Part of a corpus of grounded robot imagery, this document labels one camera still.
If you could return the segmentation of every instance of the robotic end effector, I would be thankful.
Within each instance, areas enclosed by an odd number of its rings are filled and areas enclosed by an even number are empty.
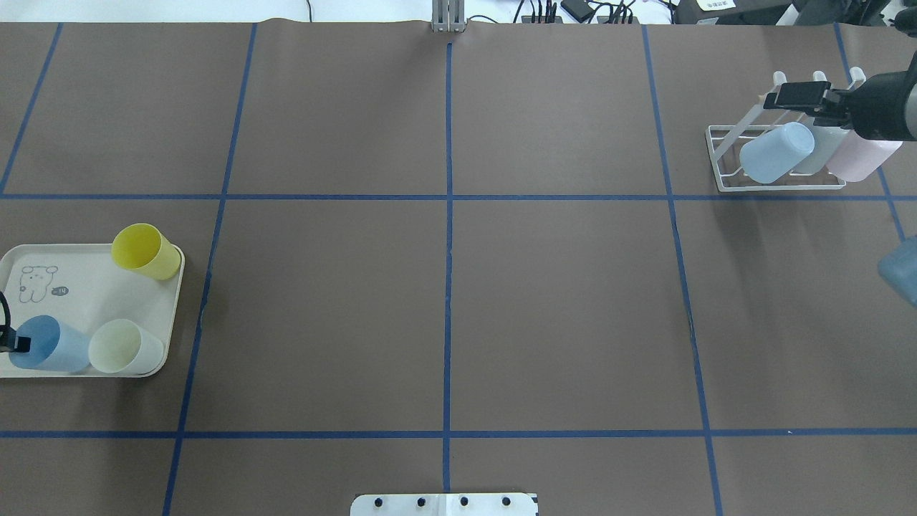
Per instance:
[[[853,129],[866,140],[917,141],[917,52],[907,71],[873,75],[854,90],[785,83],[764,108],[801,111],[817,126]]]

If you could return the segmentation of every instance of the cartoon dog drawing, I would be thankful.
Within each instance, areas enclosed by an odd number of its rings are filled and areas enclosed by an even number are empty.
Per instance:
[[[48,287],[57,271],[58,268],[53,265],[50,267],[43,265],[23,267],[22,275],[19,277],[19,302],[41,302],[48,294]]]

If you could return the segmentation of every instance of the brown table surface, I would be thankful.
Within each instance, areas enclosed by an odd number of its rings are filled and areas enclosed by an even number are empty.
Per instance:
[[[187,255],[150,378],[0,380],[0,514],[913,514],[917,145],[720,195],[770,75],[903,70],[893,29],[0,25],[0,249]]]

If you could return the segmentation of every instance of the sticker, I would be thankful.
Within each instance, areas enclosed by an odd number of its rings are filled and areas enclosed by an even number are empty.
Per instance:
[[[735,0],[697,0],[701,11],[722,11],[735,7]]]

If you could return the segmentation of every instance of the blue object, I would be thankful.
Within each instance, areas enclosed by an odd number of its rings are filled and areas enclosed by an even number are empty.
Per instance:
[[[19,327],[20,337],[32,340],[28,353],[11,353],[9,361],[22,369],[75,373],[89,365],[89,337],[49,315],[39,315]]]
[[[878,262],[878,273],[901,297],[917,307],[917,236]]]

